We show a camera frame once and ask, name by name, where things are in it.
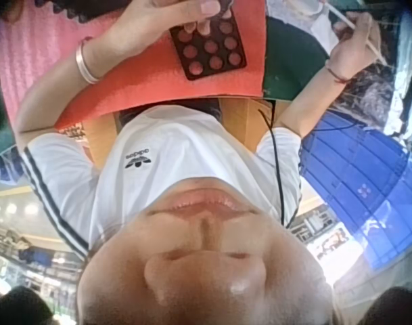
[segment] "lips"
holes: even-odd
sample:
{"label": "lips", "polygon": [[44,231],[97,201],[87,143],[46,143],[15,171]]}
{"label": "lips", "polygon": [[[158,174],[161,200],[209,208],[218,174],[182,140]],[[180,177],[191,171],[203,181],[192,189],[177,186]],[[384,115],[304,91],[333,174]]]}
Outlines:
{"label": "lips", "polygon": [[179,192],[159,204],[155,213],[171,213],[178,217],[197,215],[209,211],[213,215],[230,219],[244,213],[252,213],[253,208],[242,203],[225,191],[214,188],[202,188]]}
{"label": "lips", "polygon": [[247,212],[250,210],[246,204],[232,195],[214,188],[189,190],[175,194],[174,197],[169,198],[167,205],[168,210],[186,209],[194,205],[217,206],[234,212]]}

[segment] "white t-shirt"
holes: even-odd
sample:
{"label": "white t-shirt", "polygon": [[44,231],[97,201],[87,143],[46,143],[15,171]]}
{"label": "white t-shirt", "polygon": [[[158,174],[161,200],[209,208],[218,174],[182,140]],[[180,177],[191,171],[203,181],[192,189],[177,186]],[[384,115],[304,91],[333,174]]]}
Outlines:
{"label": "white t-shirt", "polygon": [[[300,200],[300,138],[284,128],[273,132],[287,223]],[[102,171],[80,145],[58,133],[32,140],[22,158],[51,222],[82,256],[108,228],[126,224],[168,187],[191,177],[222,179],[281,219],[270,133],[253,154],[213,116],[182,106],[156,106],[135,117]]]}

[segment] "striped sleeve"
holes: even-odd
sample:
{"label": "striped sleeve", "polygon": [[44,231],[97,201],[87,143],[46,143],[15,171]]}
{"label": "striped sleeve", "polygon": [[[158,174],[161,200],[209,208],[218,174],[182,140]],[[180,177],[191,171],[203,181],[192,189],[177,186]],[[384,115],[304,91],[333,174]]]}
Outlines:
{"label": "striped sleeve", "polygon": [[48,133],[22,154],[31,186],[61,238],[84,258],[99,172],[74,140]]}

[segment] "red bracelet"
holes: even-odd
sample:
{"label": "red bracelet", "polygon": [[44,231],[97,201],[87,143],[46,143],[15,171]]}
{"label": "red bracelet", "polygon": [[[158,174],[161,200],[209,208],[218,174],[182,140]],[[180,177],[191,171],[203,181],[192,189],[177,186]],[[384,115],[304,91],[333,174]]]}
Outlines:
{"label": "red bracelet", "polygon": [[326,67],[327,71],[329,71],[329,73],[330,73],[332,76],[334,76],[336,83],[340,83],[341,85],[347,85],[347,84],[350,82],[350,80],[352,80],[351,78],[350,78],[350,79],[344,79],[344,78],[338,76],[338,75],[329,67],[329,60],[326,61],[325,67]]}

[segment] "black cable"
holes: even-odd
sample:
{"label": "black cable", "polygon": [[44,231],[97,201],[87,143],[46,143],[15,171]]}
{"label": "black cable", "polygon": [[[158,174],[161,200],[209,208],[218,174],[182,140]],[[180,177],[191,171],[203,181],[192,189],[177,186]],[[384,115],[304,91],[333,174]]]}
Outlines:
{"label": "black cable", "polygon": [[284,221],[285,221],[285,217],[284,217],[284,194],[282,192],[282,182],[281,182],[281,173],[279,172],[279,161],[278,161],[278,149],[276,146],[276,140],[275,140],[275,136],[273,135],[273,120],[275,119],[275,106],[276,106],[276,102],[272,103],[272,121],[270,122],[270,124],[267,122],[267,118],[265,116],[265,114],[261,111],[258,110],[261,114],[261,116],[264,118],[265,123],[267,125],[267,128],[269,129],[269,132],[271,133],[272,136],[272,142],[273,142],[273,151],[275,152],[275,168],[276,168],[276,178],[278,181],[278,188],[279,188],[279,199],[281,201],[281,224],[284,225]]}
{"label": "black cable", "polygon": [[332,127],[331,129],[313,129],[312,132],[322,132],[322,131],[339,131],[355,127],[359,122],[354,122],[352,125],[347,125],[346,127]]}

